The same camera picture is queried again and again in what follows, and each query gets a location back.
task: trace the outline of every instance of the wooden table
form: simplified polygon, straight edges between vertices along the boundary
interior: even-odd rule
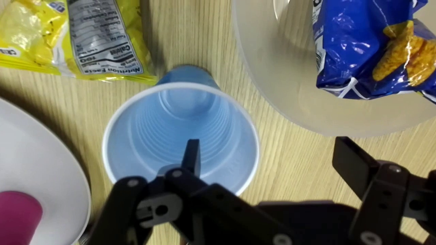
[[[219,88],[252,116],[260,143],[260,169],[244,192],[260,201],[330,199],[358,206],[354,194],[331,168],[334,138],[300,128],[278,115],[256,92],[239,56],[230,0],[151,0],[149,40],[158,74],[179,64],[209,70]],[[78,82],[14,70],[0,70],[0,97],[22,107],[55,131],[89,175],[93,220],[110,191],[101,158],[102,134],[112,113],[146,90],[140,83]],[[436,169],[436,120],[391,135],[354,139],[380,160],[394,161],[427,176]],[[412,221],[403,229],[424,240]],[[169,226],[155,230],[151,244],[177,244]]]

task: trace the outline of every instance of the chip bag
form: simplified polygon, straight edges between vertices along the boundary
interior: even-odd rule
[[[86,81],[157,82],[139,0],[12,0],[0,66]]]
[[[427,3],[315,0],[318,88],[352,100],[436,94],[436,37],[413,20]]]

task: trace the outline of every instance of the pink object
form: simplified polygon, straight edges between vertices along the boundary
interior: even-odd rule
[[[0,244],[29,245],[42,217],[42,207],[22,192],[0,192]]]

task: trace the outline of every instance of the yellow snack bag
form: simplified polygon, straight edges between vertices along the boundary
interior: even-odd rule
[[[12,0],[0,15],[0,66],[86,81],[154,85],[140,0]]]

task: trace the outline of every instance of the paper plate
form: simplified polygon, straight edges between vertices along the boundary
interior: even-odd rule
[[[91,207],[78,161],[42,124],[3,100],[0,135],[0,192],[29,194],[44,210],[31,245],[74,244]]]

